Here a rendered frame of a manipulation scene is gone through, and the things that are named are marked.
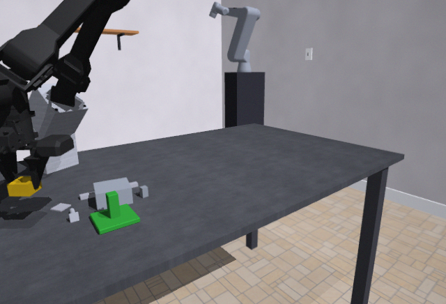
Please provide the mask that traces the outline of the yellow square nut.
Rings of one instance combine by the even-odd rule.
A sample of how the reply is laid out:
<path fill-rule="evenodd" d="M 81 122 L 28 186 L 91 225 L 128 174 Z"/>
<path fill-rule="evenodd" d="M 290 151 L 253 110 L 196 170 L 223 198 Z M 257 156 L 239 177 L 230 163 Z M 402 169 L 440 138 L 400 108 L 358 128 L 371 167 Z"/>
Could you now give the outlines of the yellow square nut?
<path fill-rule="evenodd" d="M 30 197 L 42 188 L 42 183 L 37 189 L 33 188 L 30 176 L 21 176 L 7 184 L 9 197 Z"/>

